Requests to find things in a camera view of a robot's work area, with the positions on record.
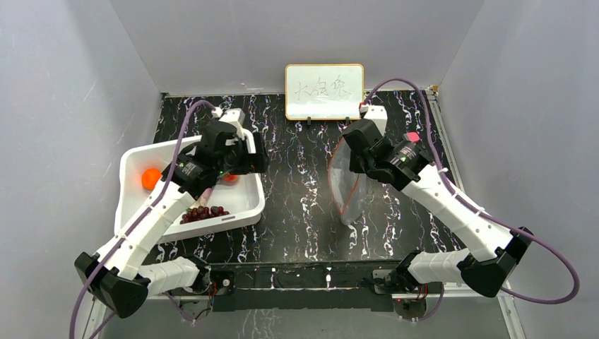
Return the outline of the orange toy fruit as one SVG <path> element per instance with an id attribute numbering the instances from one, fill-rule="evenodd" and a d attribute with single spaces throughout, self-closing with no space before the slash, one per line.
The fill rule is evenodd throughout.
<path id="1" fill-rule="evenodd" d="M 238 180 L 238 176 L 236 174 L 227 174 L 222 178 L 222 180 L 227 183 L 234 183 Z"/>

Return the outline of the clear zip top bag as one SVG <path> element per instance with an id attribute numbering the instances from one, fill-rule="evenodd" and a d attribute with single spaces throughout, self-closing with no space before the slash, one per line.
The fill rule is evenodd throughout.
<path id="1" fill-rule="evenodd" d="M 328 185 L 344 225 L 353 224 L 363 214 L 367 188 L 366 176 L 350 171 L 350 156 L 350 147 L 341 138 L 327 167 Z"/>

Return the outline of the orange toy tangerine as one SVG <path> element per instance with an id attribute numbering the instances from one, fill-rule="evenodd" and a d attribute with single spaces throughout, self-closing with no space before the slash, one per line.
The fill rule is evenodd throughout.
<path id="1" fill-rule="evenodd" d="M 155 168 L 147 169 L 141 175 L 141 185 L 144 189 L 152 191 L 160 181 L 162 172 Z"/>

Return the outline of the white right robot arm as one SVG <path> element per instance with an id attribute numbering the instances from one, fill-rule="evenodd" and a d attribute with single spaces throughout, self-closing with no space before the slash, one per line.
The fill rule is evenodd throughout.
<path id="1" fill-rule="evenodd" d="M 374 283 L 392 293 L 417 292 L 427 283 L 457 283 L 482 296 L 496 296 L 531 241 L 459 202 L 446 189 L 432 155 L 417 139 L 404 136 L 394 145 L 368 119 L 351 124 L 342 136 L 350 149 L 352 172 L 389 184 L 417 201 L 465 245 L 459 251 L 412 251 Z"/>

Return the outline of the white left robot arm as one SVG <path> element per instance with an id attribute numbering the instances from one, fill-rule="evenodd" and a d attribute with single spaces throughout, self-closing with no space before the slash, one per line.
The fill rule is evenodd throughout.
<path id="1" fill-rule="evenodd" d="M 149 297 L 178 288 L 208 290 L 198 259 L 145 264 L 154 246 L 257 223 L 265 206 L 263 136 L 222 121 L 198 136 L 132 148 L 121 159 L 114 236 L 75 267 L 86 289 L 119 318 Z"/>

